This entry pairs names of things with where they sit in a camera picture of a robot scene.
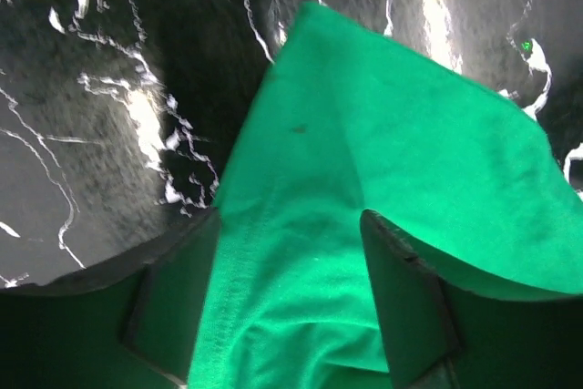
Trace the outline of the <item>green t-shirt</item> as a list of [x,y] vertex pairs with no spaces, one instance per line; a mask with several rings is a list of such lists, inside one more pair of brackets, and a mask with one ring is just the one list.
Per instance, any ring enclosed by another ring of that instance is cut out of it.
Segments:
[[192,388],[392,388],[364,210],[458,287],[582,299],[582,202],[509,99],[315,3],[221,178]]

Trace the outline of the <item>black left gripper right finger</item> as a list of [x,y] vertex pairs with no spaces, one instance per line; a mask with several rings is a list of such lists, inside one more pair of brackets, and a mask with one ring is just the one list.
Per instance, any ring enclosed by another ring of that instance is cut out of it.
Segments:
[[360,232],[393,388],[581,387],[581,297],[458,287],[378,212]]

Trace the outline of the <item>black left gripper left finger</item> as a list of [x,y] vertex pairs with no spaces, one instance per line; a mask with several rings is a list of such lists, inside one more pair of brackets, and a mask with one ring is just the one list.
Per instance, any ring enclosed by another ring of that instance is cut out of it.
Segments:
[[4,388],[184,388],[220,215],[48,284],[1,292]]

